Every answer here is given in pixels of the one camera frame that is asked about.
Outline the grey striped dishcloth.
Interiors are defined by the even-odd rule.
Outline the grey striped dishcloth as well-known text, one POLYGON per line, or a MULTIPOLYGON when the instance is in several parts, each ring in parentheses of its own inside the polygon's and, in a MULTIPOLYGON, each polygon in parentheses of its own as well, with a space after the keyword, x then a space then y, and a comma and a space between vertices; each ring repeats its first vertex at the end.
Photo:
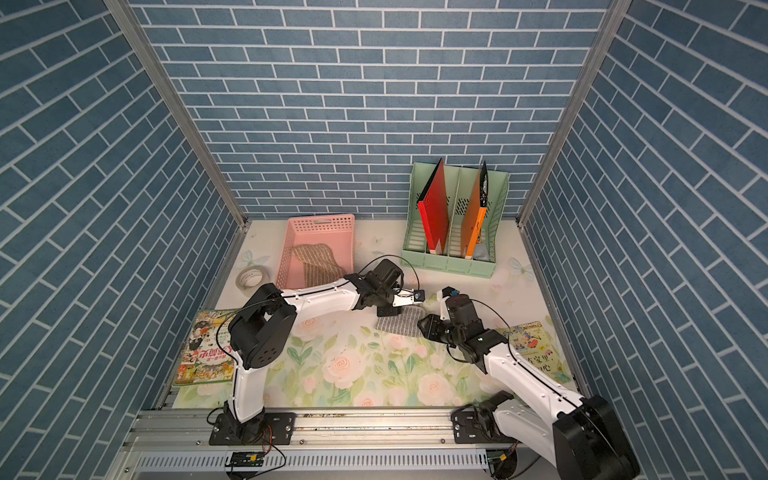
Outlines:
POLYGON ((379 317, 375 328, 385 333, 419 338, 422 333, 418 322, 426 316, 426 310, 420 306, 404 306, 397 315, 379 317))

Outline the beige striped dishcloth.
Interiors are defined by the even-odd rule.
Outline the beige striped dishcloth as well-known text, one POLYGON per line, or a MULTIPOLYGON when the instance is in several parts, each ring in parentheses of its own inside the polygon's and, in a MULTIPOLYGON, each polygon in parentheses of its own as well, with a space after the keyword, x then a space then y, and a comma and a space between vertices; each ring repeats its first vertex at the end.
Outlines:
POLYGON ((332 283, 346 275, 327 244, 299 244, 292 248, 292 255, 302 264, 306 287, 332 283))

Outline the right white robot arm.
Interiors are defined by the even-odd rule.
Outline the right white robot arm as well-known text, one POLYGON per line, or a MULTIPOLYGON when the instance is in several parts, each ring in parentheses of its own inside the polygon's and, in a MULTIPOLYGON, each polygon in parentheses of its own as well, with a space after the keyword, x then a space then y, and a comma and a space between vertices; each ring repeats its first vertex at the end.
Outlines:
POLYGON ((637 477, 639 461, 612 405, 598 395, 586 398, 540 371, 506 336, 484 326, 476 303, 446 287, 439 314, 421 319, 418 327, 426 339, 459 350, 465 362, 503 385, 479 408, 486 438, 523 443, 562 479, 637 477))

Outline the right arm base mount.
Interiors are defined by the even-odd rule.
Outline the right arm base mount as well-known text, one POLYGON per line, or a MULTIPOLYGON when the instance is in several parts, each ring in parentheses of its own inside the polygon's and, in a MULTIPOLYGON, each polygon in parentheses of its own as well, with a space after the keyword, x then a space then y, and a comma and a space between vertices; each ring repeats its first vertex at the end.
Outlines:
POLYGON ((449 418, 457 444, 513 444, 517 438, 505 435, 495 420, 494 413, 503 406, 506 412, 523 406, 512 393, 500 391, 479 403, 468 403, 454 408, 449 418))

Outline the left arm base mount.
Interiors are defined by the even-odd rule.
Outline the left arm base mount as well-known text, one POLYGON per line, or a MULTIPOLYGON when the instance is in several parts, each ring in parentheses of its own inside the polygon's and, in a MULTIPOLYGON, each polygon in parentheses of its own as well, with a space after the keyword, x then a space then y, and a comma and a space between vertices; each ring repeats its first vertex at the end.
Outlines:
POLYGON ((211 446, 289 445, 296 418, 292 412, 264 410, 254 418, 240 422, 225 404, 212 423, 208 443, 211 446))

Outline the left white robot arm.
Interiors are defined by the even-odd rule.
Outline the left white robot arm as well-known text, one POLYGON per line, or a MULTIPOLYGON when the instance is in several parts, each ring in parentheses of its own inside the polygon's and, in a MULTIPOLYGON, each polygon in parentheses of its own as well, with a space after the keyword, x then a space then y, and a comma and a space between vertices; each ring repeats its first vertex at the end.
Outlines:
POLYGON ((392 307, 404 290, 404 274, 388 259, 364 274, 299 290, 264 284, 228 326, 236 369, 225 412, 238 424, 263 415, 267 367, 285 349, 294 324, 327 314, 392 307))

